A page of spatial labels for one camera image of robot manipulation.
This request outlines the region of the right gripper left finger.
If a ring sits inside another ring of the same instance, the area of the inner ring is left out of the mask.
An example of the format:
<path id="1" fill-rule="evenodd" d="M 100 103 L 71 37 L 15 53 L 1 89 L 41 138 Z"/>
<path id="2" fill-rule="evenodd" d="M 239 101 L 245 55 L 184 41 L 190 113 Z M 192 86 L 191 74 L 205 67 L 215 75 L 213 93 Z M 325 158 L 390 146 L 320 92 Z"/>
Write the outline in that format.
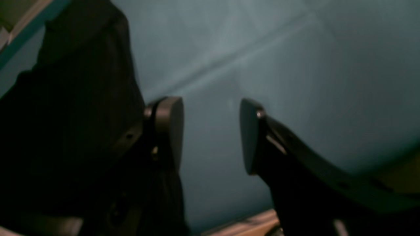
<path id="1" fill-rule="evenodd" d="M 125 136 L 133 145 L 116 173 L 119 190 L 112 204 L 112 235 L 183 236 L 182 98 L 151 102 L 139 125 Z"/>

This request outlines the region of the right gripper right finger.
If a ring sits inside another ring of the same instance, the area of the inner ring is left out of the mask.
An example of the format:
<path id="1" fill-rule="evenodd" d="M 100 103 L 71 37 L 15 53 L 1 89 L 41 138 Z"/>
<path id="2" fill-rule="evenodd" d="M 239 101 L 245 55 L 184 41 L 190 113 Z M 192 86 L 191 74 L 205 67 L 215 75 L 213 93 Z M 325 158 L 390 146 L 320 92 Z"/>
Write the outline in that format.
<path id="1" fill-rule="evenodd" d="M 243 161 L 269 187 L 285 236 L 418 236 L 419 198 L 351 176 L 255 100 L 240 103 Z"/>

